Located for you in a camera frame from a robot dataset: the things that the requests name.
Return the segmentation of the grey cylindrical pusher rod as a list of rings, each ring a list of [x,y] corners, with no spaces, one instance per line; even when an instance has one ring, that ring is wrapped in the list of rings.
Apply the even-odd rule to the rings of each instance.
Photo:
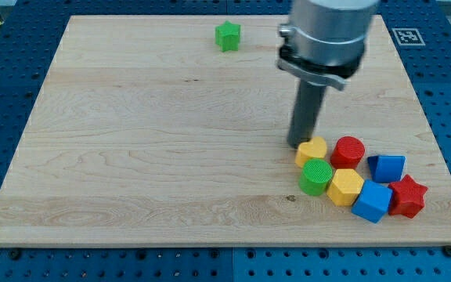
[[[325,86],[312,85],[303,80],[299,81],[287,134],[287,143],[292,148],[298,148],[301,143],[311,140],[325,90]]]

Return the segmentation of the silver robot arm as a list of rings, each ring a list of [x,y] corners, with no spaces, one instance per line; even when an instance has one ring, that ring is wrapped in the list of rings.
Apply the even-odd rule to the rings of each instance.
[[[359,68],[378,0],[294,0],[278,27],[276,65],[299,79],[287,134],[297,149],[312,139],[328,87],[343,90]]]

